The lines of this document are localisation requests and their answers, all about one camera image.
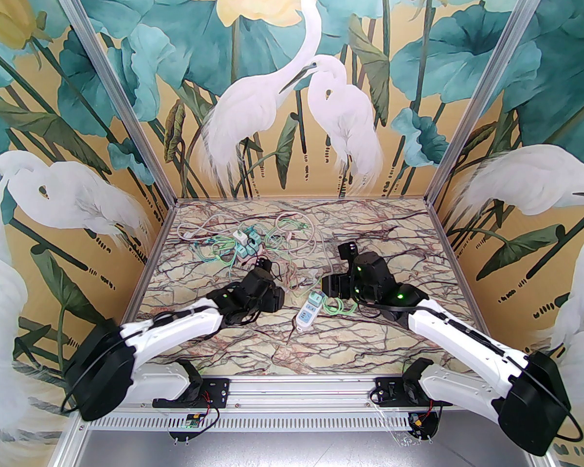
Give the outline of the white blue power strip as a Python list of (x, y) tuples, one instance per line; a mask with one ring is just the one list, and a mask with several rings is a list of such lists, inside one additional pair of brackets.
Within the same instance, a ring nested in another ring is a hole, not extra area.
[(310, 330), (317, 316), (321, 313), (325, 294), (320, 290), (314, 290), (308, 294), (305, 303), (299, 309), (295, 318), (296, 331), (305, 333)]

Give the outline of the white perforated strip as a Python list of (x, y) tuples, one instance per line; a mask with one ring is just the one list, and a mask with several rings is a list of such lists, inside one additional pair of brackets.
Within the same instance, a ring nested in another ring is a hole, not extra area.
[[(88, 425), (91, 430), (118, 431), (179, 431), (187, 416), (199, 412), (111, 413)], [(346, 432), (346, 431), (407, 431), (410, 430), (405, 412), (220, 412), (214, 432)]]

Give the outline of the grey metal shelf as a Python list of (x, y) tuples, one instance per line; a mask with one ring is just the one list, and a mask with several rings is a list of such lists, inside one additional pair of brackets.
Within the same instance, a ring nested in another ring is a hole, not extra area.
[(167, 433), (94, 431), (60, 467), (547, 467), (505, 445), (435, 440), (401, 446), (387, 433)]

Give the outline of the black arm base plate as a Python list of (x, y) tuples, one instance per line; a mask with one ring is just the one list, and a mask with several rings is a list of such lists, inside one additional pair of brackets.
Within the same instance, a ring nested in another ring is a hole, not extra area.
[(157, 409), (225, 409), (230, 380), (227, 378), (204, 378), (190, 383), (189, 387), (174, 400), (154, 399), (152, 406)]
[(403, 377), (377, 377), (370, 400), (381, 408), (398, 408), (419, 405), (414, 386)]

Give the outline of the aluminium rail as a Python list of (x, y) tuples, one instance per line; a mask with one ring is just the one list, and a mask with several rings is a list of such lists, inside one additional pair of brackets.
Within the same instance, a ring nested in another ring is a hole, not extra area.
[[(448, 371), (436, 364), (428, 365), (423, 372), (410, 369), (402, 377), (414, 386), (419, 398), (416, 407), (457, 406), (489, 416), (491, 420), (497, 418), (504, 403), (512, 403), (513, 389), (523, 395), (526, 393), (515, 376), (510, 376), (501, 387), (494, 388), (481, 377)], [(96, 377), (90, 383), (76, 385), (73, 398), (83, 420), (92, 422), (119, 407), (137, 403), (152, 405), (157, 398), (174, 400), (190, 383), (204, 378), (198, 374), (188, 374), (185, 368), (178, 365), (148, 365), (139, 369), (133, 377)], [(236, 401), (242, 392), (263, 400), (330, 403), (362, 392), (370, 400), (369, 394), (373, 390), (368, 386), (367, 378), (343, 376), (333, 379), (229, 380), (227, 406), (229, 402)]]

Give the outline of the aluminium frame post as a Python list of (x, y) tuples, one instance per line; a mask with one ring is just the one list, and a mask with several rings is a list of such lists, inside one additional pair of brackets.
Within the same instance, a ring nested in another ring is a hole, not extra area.
[(162, 198), (169, 207), (173, 208), (177, 201), (176, 193), (170, 185), (170, 182), (149, 143), (146, 133), (134, 113), (134, 109), (129, 102), (127, 94), (103, 50), (98, 34), (94, 31), (81, 1), (58, 0), (58, 2), (83, 45), (83, 48), (87, 52), (88, 58), (91, 60), (92, 66), (99, 75), (119, 118), (121, 118), (128, 134), (134, 140), (141, 156), (143, 156), (145, 164), (154, 176), (156, 184), (161, 191)]
[(434, 205), (443, 185), (445, 185), (448, 179), (450, 171), (456, 165), (461, 150), (465, 147), (470, 131), (473, 129), (477, 120), (483, 115), (485, 109), (492, 104), (492, 95), (500, 80), (503, 78), (504, 71), (540, 2), (541, 0), (516, 1), (516, 6), (507, 20), (506, 26), (497, 41), (496, 47), (493, 49), (488, 64), (473, 91), (472, 98), (470, 98), (465, 112), (455, 129), (454, 137), (426, 189), (426, 193), (424, 194), (426, 207), (431, 208)]

